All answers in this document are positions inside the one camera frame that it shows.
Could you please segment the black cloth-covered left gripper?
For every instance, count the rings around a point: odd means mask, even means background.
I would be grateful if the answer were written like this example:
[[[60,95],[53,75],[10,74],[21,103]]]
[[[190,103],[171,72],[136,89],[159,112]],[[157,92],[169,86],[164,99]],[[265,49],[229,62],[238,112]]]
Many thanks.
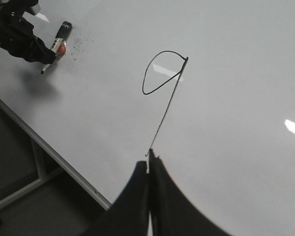
[[[1,3],[0,48],[28,62],[51,64],[56,54],[34,35],[34,26],[23,17],[25,12],[36,15],[39,11],[37,0],[9,0]]]

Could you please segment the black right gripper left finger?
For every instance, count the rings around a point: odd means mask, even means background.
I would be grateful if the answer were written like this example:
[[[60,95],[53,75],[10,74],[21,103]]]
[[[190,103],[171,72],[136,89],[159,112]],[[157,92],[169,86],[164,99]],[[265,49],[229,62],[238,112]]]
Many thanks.
[[[86,236],[146,236],[148,234],[147,163],[139,161],[110,208],[85,231]]]

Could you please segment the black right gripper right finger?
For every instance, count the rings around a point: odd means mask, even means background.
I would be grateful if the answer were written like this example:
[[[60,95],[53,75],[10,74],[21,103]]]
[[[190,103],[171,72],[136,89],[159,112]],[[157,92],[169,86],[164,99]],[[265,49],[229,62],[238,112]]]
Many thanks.
[[[153,149],[148,151],[149,207],[154,236],[228,236],[182,193]]]

